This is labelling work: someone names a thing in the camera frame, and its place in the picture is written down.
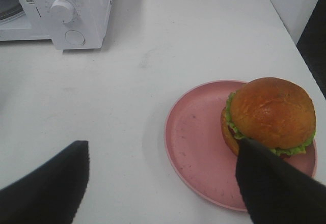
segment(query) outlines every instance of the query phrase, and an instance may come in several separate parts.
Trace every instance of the lettuce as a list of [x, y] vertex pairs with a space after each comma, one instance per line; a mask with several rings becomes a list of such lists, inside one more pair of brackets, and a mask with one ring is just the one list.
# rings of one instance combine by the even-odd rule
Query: lettuce
[[[231, 113], [230, 113], [230, 107], [231, 102], [234, 97], [235, 93], [230, 93], [229, 98], [226, 100], [226, 121], [227, 125], [233, 130], [234, 135], [233, 137], [237, 140], [247, 138], [245, 135], [243, 135], [238, 128], [236, 128], [235, 124], [232, 122]], [[280, 156], [281, 154], [287, 154], [287, 155], [294, 155], [297, 153], [305, 153], [306, 152], [306, 146], [310, 145], [314, 139], [315, 131], [311, 134], [307, 140], [304, 141], [303, 144], [290, 148], [290, 149], [281, 149], [281, 148], [273, 148], [270, 149], [273, 153]]]

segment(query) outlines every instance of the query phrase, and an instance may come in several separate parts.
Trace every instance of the microwave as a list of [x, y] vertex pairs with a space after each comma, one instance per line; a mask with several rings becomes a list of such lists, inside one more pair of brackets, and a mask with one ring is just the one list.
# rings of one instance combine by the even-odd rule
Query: microwave
[[0, 41], [51, 39], [56, 49], [102, 46], [113, 0], [0, 0]]

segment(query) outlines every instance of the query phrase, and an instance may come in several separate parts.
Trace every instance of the white table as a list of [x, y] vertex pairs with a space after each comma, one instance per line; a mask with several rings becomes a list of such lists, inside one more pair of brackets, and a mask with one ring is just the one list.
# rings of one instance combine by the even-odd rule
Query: white table
[[164, 149], [173, 103], [212, 80], [276, 76], [306, 89], [326, 183], [326, 101], [269, 0], [114, 0], [102, 50], [31, 41], [0, 53], [0, 187], [87, 139], [74, 223], [251, 223], [188, 189]]

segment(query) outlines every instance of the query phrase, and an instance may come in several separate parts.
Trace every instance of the hamburger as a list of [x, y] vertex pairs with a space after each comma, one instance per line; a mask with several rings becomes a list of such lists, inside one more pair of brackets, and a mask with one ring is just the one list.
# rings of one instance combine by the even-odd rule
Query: hamburger
[[232, 92], [221, 113], [225, 143], [238, 155], [239, 140], [252, 138], [277, 155], [306, 152], [316, 129], [315, 109], [304, 89], [264, 77]]

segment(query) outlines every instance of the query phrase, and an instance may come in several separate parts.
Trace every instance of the microwave dial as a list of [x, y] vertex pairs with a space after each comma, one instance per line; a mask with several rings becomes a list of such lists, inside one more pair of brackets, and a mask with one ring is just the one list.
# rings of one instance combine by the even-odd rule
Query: microwave dial
[[71, 22], [76, 16], [75, 7], [67, 0], [55, 0], [50, 13], [53, 19], [63, 24]]

